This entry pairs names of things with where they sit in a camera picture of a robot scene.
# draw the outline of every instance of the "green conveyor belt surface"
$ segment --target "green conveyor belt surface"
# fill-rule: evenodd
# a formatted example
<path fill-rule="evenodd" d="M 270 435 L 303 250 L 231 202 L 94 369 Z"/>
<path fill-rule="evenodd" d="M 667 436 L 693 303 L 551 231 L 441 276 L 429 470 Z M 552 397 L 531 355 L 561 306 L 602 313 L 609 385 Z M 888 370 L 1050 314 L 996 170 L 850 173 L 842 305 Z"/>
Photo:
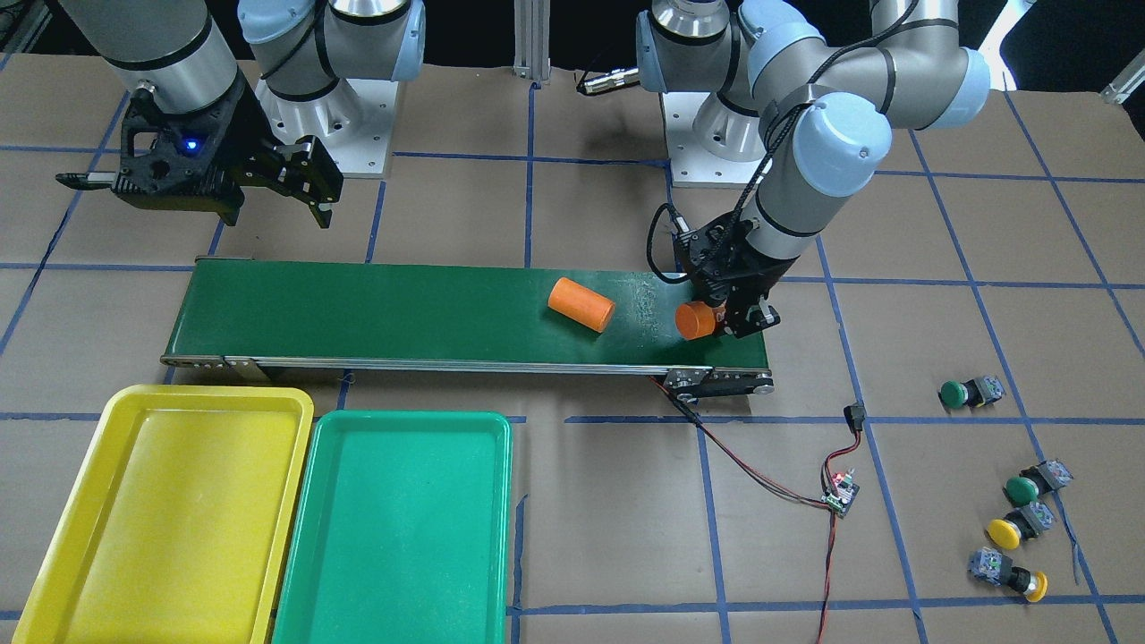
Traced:
<path fill-rule="evenodd" d="M 603 333 L 547 307 L 561 276 L 616 301 Z M 646 273 L 203 259 L 166 358 L 767 367 L 760 335 L 682 340 L 689 299 Z"/>

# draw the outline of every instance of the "metal post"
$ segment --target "metal post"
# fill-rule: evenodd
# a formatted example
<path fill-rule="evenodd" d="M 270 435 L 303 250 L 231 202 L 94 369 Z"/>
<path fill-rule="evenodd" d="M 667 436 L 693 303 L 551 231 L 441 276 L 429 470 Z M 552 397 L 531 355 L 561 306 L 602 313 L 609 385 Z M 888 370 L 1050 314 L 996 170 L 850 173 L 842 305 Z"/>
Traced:
<path fill-rule="evenodd" d="M 1124 103 L 1143 81 L 1145 81 L 1145 49 L 1121 70 L 1113 83 L 1101 89 L 1101 97 L 1106 103 Z"/>
<path fill-rule="evenodd" d="M 514 0 L 516 54 L 513 72 L 520 78 L 547 83 L 550 0 Z"/>

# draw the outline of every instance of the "yellow tray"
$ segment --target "yellow tray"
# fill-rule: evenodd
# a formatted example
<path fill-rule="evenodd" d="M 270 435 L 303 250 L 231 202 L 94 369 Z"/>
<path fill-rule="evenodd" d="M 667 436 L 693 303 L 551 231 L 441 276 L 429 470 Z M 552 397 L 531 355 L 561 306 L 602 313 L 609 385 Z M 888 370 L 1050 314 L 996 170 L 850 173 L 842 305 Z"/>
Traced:
<path fill-rule="evenodd" d="M 14 644 L 261 644 L 314 403 L 289 388 L 111 399 Z"/>

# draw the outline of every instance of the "green button cap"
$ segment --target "green button cap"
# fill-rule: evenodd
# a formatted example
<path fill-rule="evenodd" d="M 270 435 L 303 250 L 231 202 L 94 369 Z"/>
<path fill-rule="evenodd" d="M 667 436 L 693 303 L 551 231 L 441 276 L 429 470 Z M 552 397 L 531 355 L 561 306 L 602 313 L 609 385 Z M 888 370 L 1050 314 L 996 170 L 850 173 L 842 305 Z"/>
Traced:
<path fill-rule="evenodd" d="M 938 396 L 942 400 L 942 405 L 946 405 L 950 409 L 957 409 L 966 403 L 970 392 L 966 391 L 965 385 L 962 383 L 947 380 L 942 383 L 942 388 L 939 390 Z"/>
<path fill-rule="evenodd" d="M 1016 505 L 1025 505 L 1037 500 L 1037 484 L 1026 477 L 1013 477 L 1005 482 L 1005 494 Z"/>

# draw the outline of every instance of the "orange cylindrical object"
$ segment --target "orange cylindrical object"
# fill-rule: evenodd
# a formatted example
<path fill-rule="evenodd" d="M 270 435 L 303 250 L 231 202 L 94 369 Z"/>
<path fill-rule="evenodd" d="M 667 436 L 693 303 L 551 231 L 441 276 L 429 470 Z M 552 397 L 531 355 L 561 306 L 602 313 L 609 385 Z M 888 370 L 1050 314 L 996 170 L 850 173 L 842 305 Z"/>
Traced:
<path fill-rule="evenodd" d="M 716 309 L 702 301 L 686 301 L 676 309 L 676 330 L 686 340 L 705 338 L 716 332 L 722 309 L 722 306 Z"/>
<path fill-rule="evenodd" d="M 568 277 L 561 277 L 548 293 L 548 308 L 601 333 L 613 320 L 616 303 Z"/>

